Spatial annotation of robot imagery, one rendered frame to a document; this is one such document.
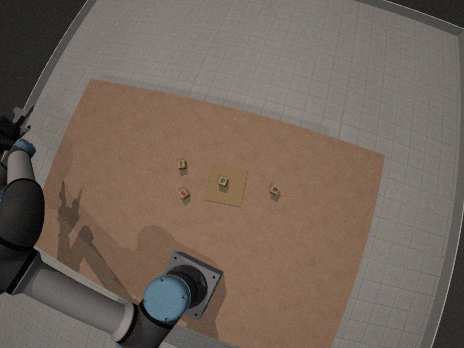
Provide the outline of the tan block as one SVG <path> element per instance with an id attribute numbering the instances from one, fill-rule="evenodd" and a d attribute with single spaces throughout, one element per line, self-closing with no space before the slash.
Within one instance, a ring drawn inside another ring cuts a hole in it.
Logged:
<path id="1" fill-rule="evenodd" d="M 186 199 L 187 197 L 190 196 L 189 192 L 187 191 L 187 189 L 182 189 L 180 192 L 179 192 L 180 196 L 182 199 Z"/>
<path id="2" fill-rule="evenodd" d="M 279 193 L 280 189 L 281 189 L 280 187 L 278 187 L 278 186 L 276 186 L 276 185 L 274 184 L 273 187 L 272 187 L 271 190 L 270 190 L 270 193 L 275 194 L 275 195 L 277 196 L 277 194 Z"/>
<path id="3" fill-rule="evenodd" d="M 178 164 L 178 169 L 180 170 L 187 169 L 187 163 L 185 160 L 177 161 L 177 164 Z"/>
<path id="4" fill-rule="evenodd" d="M 225 177 L 220 176 L 220 179 L 219 179 L 219 181 L 218 181 L 218 184 L 221 185 L 221 186 L 226 187 L 228 181 L 229 181 L 228 178 L 225 178 Z"/>

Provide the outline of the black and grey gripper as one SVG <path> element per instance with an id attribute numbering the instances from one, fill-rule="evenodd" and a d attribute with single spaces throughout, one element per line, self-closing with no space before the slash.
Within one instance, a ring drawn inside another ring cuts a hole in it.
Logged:
<path id="1" fill-rule="evenodd" d="M 0 118 L 0 144 L 1 139 L 17 141 L 30 130 L 30 125 L 26 128 L 22 128 L 20 126 L 23 125 L 26 118 L 33 111 L 33 108 L 34 103 L 27 110 L 15 107 L 13 110 L 13 112 L 15 113 L 15 118 L 13 119 L 13 122 L 15 124 L 8 120 L 8 118 L 6 118 L 4 115 L 1 117 L 2 119 Z"/>

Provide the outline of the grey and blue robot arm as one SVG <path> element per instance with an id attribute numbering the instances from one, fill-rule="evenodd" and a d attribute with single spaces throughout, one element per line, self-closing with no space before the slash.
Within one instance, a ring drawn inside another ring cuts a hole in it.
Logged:
<path id="1" fill-rule="evenodd" d="M 0 294 L 23 293 L 109 333 L 117 348 L 159 348 L 186 310 L 204 300 L 201 271 L 190 265 L 170 269 L 136 305 L 121 304 L 46 264 L 33 248 L 45 215 L 31 162 L 36 148 L 22 138 L 1 139 L 0 145 L 9 151 L 0 163 Z"/>

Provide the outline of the tan flat mat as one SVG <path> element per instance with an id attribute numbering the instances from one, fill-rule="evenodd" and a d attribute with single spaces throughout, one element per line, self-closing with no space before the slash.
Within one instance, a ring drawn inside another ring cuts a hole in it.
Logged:
<path id="1" fill-rule="evenodd" d="M 240 206 L 248 170 L 212 164 L 205 200 Z M 218 184 L 220 176 L 228 178 L 227 186 Z"/>

